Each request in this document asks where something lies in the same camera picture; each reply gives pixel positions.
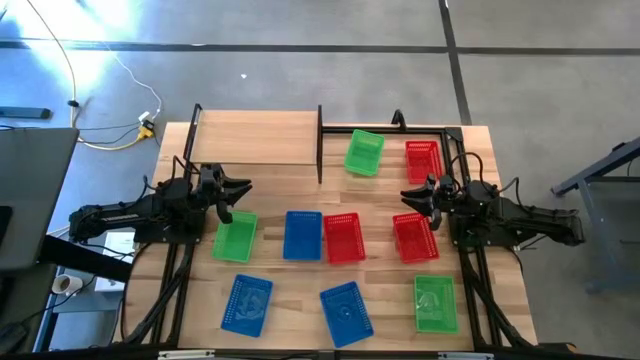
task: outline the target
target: wooden table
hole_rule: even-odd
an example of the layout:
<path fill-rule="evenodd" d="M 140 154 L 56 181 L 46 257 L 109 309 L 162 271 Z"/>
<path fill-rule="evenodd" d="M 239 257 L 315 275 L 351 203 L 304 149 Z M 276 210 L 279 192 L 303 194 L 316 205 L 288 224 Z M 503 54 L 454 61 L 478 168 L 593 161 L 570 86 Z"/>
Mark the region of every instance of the wooden table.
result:
<path fill-rule="evenodd" d="M 154 182 L 170 177 L 171 159 L 182 154 L 188 123 L 169 123 L 154 175 Z M 485 180 L 498 184 L 499 176 L 489 130 L 483 126 L 463 127 L 465 147 L 484 159 Z M 254 188 L 236 209 L 255 212 L 258 230 L 248 264 L 223 262 L 211 257 L 218 219 L 215 210 L 207 214 L 202 242 L 197 246 L 179 346 L 181 348 L 243 349 L 330 349 L 333 342 L 320 304 L 322 290 L 357 281 L 375 335 L 346 346 L 350 350 L 465 350 L 472 349 L 469 320 L 457 251 L 449 240 L 446 216 L 436 241 L 440 259 L 420 264 L 403 264 L 395 250 L 391 217 L 410 213 L 400 202 L 400 190 L 408 184 L 404 142 L 431 140 L 425 135 L 385 135 L 385 150 L 376 177 L 346 172 L 344 156 L 349 135 L 325 135 L 324 181 L 317 184 L 313 167 L 287 165 L 225 165 L 230 177 L 249 178 Z M 472 177 L 479 166 L 469 160 Z M 290 262 L 282 258 L 284 218 L 287 210 L 318 210 L 325 215 L 358 212 L 367 259 L 358 264 L 332 266 Z M 158 296 L 167 246 L 154 244 L 137 261 L 127 295 L 127 333 L 147 313 Z M 527 340 L 536 342 L 524 281 L 513 254 L 487 248 L 494 297 L 510 321 Z M 259 338 L 220 329 L 222 316 L 236 274 L 273 281 L 274 289 L 267 319 Z M 417 274 L 452 275 L 460 332 L 457 335 L 417 333 L 413 303 L 413 278 Z M 486 313 L 479 314 L 485 339 L 489 339 Z M 172 318 L 167 311 L 165 328 Z"/>

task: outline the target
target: green tray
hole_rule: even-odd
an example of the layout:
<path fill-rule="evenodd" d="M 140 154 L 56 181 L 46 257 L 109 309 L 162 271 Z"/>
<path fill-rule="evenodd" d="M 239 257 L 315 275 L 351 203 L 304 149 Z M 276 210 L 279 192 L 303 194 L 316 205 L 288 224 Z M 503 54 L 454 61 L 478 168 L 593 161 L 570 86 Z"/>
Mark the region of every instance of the green tray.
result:
<path fill-rule="evenodd" d="M 384 136 L 354 130 L 344 166 L 351 172 L 373 176 L 378 173 L 383 148 Z"/>
<path fill-rule="evenodd" d="M 456 297 L 451 276 L 415 279 L 416 328 L 419 332 L 458 333 Z"/>
<path fill-rule="evenodd" d="M 232 211 L 231 215 L 231 224 L 218 225 L 211 256 L 220 260 L 249 262 L 258 215 L 239 211 Z"/>

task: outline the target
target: red basket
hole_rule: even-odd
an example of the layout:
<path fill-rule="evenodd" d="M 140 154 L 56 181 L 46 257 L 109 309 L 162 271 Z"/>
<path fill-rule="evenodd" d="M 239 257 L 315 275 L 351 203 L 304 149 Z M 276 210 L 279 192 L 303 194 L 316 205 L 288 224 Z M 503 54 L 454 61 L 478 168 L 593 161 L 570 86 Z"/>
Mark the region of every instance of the red basket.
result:
<path fill-rule="evenodd" d="M 440 257 L 428 220 L 418 213 L 393 217 L 396 249 L 405 264 L 435 260 Z"/>
<path fill-rule="evenodd" d="M 325 216 L 323 222 L 329 263 L 364 260 L 364 243 L 357 213 Z"/>
<path fill-rule="evenodd" d="M 405 150 L 409 184 L 424 184 L 429 174 L 442 176 L 437 141 L 407 141 Z"/>

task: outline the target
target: gray floor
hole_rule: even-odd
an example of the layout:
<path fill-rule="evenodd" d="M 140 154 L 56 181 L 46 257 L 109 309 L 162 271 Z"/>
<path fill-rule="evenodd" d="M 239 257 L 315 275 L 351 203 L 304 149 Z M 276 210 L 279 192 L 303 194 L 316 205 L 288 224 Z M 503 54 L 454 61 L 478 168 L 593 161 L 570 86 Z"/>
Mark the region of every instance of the gray floor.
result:
<path fill-rule="evenodd" d="M 131 0 L 34 3 L 60 38 L 73 40 L 445 45 L 436 0 L 199 0 L 188 7 Z M 448 3 L 459 46 L 640 46 L 640 2 L 634 0 Z M 47 37 L 22 1 L 13 1 L 0 21 L 0 38 Z M 155 109 L 154 98 L 133 84 L 108 52 L 69 53 L 79 101 L 88 102 L 79 126 L 129 123 Z M 335 122 L 388 122 L 393 110 L 402 108 L 411 123 L 460 123 L 446 54 L 134 51 L 119 56 L 163 98 L 160 129 L 168 121 L 188 120 L 195 102 L 228 109 L 308 109 L 322 103 L 326 121 Z M 527 203 L 582 209 L 577 194 L 555 199 L 549 187 L 640 132 L 640 57 L 462 55 L 460 63 L 471 120 L 490 126 L 502 180 L 520 176 Z M 0 69 L 3 105 L 54 110 L 50 121 L 19 125 L 67 126 L 64 104 L 71 90 L 53 44 L 2 49 Z M 87 132 L 86 137 L 109 140 L 121 133 Z M 51 227 L 63 226 L 82 204 L 137 196 L 156 156 L 152 140 L 122 152 L 78 145 Z M 640 173 L 636 165 L 632 171 Z M 570 341 L 586 353 L 638 357 L 637 293 L 584 292 L 585 281 L 601 269 L 596 252 L 593 241 L 571 249 L 546 242 L 522 254 L 538 337 Z M 52 347 L 104 343 L 111 326 L 108 316 L 65 315 Z M 80 332 L 85 335 L 74 336 Z"/>

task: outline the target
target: blue tray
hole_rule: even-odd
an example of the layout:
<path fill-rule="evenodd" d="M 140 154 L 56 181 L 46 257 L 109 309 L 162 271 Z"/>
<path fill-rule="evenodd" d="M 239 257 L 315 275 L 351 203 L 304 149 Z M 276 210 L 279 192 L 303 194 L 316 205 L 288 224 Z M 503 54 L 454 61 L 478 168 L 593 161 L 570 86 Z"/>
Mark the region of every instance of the blue tray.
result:
<path fill-rule="evenodd" d="M 321 292 L 320 300 L 336 347 L 373 336 L 373 326 L 355 281 Z"/>
<path fill-rule="evenodd" d="M 267 315 L 273 283 L 246 275 L 236 275 L 221 328 L 258 337 Z"/>
<path fill-rule="evenodd" d="M 287 260 L 322 259 L 322 213 L 287 211 L 282 257 Z"/>

